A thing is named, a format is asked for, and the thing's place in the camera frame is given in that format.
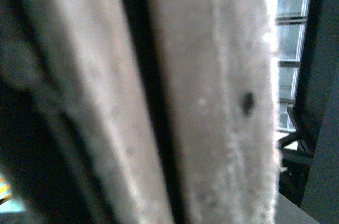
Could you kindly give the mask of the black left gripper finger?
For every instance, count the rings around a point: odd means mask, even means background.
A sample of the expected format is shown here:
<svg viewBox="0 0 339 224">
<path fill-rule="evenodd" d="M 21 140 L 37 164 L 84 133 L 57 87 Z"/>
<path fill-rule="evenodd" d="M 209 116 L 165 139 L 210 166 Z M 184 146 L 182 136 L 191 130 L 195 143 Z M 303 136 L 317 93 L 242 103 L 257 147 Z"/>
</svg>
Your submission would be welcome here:
<svg viewBox="0 0 339 224">
<path fill-rule="evenodd" d="M 303 110 L 315 152 L 302 208 L 338 223 L 338 0 L 311 0 L 307 38 Z"/>
</svg>

